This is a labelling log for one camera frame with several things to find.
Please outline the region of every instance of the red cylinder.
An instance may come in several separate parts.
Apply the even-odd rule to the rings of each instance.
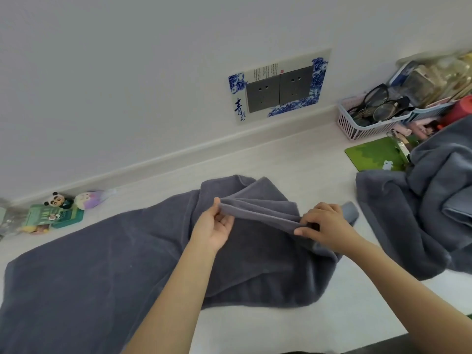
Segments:
[[[462,98],[456,103],[452,111],[441,118],[440,123],[444,126],[449,125],[459,119],[472,114],[472,95]]]

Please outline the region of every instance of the green mat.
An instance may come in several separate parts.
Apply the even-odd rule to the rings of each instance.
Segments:
[[[359,171],[370,169],[404,170],[404,162],[391,138],[353,146],[345,150]]]

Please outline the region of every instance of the hand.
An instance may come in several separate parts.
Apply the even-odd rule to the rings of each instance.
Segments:
[[[235,221],[234,216],[220,214],[220,202],[215,197],[213,206],[200,215],[190,237],[191,241],[208,245],[215,254],[226,243]]]
[[[294,234],[311,238],[329,249],[349,256],[359,245],[366,242],[353,227],[344,220],[339,205],[320,202],[303,215],[300,223],[317,223],[320,231],[308,227],[298,227]]]

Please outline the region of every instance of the crumpled gray towel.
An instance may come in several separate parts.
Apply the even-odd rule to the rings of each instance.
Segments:
[[[267,178],[232,176],[113,216],[10,262],[0,353],[119,353],[215,196],[237,219],[215,259],[204,307],[299,307],[320,298],[339,255],[287,235],[300,226],[297,206]],[[351,203],[343,211],[357,219]]]
[[[357,199],[385,252],[420,280],[472,273],[472,116],[411,153],[408,173],[357,174]]]

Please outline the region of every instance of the person's right arm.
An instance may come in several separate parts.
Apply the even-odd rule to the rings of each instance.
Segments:
[[[339,205],[319,203],[302,217],[303,225],[308,222],[318,223],[320,231],[299,227],[294,234],[312,238],[353,260],[424,353],[472,353],[472,321],[361,237],[344,220]]]

